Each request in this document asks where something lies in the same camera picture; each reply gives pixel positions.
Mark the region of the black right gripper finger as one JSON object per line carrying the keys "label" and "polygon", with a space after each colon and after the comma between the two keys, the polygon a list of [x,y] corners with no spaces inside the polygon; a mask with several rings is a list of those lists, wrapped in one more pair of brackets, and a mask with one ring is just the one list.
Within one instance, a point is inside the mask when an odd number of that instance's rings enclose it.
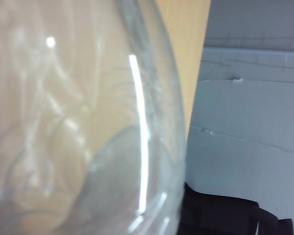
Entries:
{"label": "black right gripper finger", "polygon": [[184,185],[179,235],[293,235],[293,221],[278,219],[255,201],[199,193]]}

